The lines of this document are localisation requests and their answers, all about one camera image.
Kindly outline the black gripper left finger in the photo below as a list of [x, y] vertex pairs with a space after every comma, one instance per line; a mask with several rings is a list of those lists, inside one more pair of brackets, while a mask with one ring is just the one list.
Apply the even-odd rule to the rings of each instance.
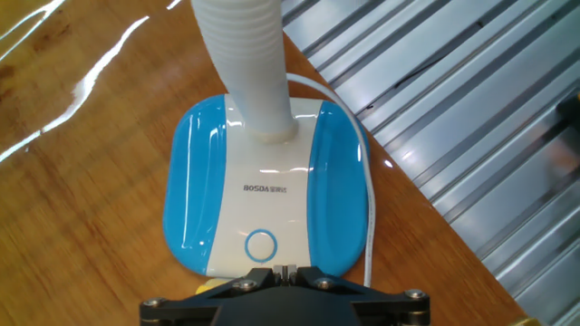
[[235, 279], [210, 279], [180, 301], [154, 297], [140, 304], [140, 326], [214, 325], [219, 310], [239, 296], [282, 285], [286, 266], [253, 268]]

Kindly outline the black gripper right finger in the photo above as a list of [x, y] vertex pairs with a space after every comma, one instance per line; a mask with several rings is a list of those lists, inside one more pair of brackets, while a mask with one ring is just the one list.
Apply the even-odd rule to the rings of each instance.
[[363, 325], [430, 325], [430, 297], [419, 289], [374, 290], [322, 272], [318, 267], [285, 267], [285, 284], [330, 294], [352, 309]]

